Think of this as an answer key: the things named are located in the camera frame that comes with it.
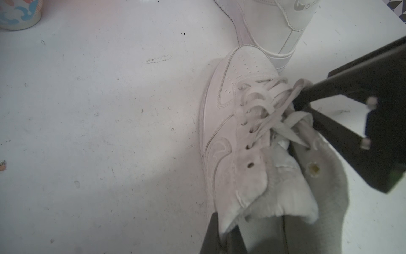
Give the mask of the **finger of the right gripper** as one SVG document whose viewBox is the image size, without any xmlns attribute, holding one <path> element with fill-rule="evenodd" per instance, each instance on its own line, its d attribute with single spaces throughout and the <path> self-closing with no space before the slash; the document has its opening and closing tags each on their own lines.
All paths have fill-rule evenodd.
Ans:
<svg viewBox="0 0 406 254">
<path fill-rule="evenodd" d="M 304 89 L 294 100 L 295 109 L 323 98 L 344 95 L 360 103 L 369 97 L 379 107 L 406 107 L 406 38 L 402 37 L 335 70 Z"/>
<path fill-rule="evenodd" d="M 313 115 L 314 128 L 370 187 L 389 193 L 406 175 L 405 121 L 382 123 L 385 115 L 372 111 L 362 137 L 310 107 L 305 111 Z"/>
</svg>

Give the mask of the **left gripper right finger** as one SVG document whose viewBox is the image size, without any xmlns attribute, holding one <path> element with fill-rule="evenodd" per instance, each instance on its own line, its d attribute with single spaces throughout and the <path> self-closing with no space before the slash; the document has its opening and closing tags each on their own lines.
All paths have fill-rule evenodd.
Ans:
<svg viewBox="0 0 406 254">
<path fill-rule="evenodd" d="M 226 236 L 227 254 L 248 254 L 240 229 L 236 226 Z"/>
</svg>

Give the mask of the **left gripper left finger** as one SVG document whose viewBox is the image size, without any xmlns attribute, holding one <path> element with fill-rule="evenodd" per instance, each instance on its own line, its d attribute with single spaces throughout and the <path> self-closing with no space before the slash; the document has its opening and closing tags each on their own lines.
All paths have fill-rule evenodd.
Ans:
<svg viewBox="0 0 406 254">
<path fill-rule="evenodd" d="M 205 238 L 200 249 L 200 254 L 220 254 L 221 241 L 218 231 L 218 213 L 214 212 L 211 215 Z"/>
</svg>

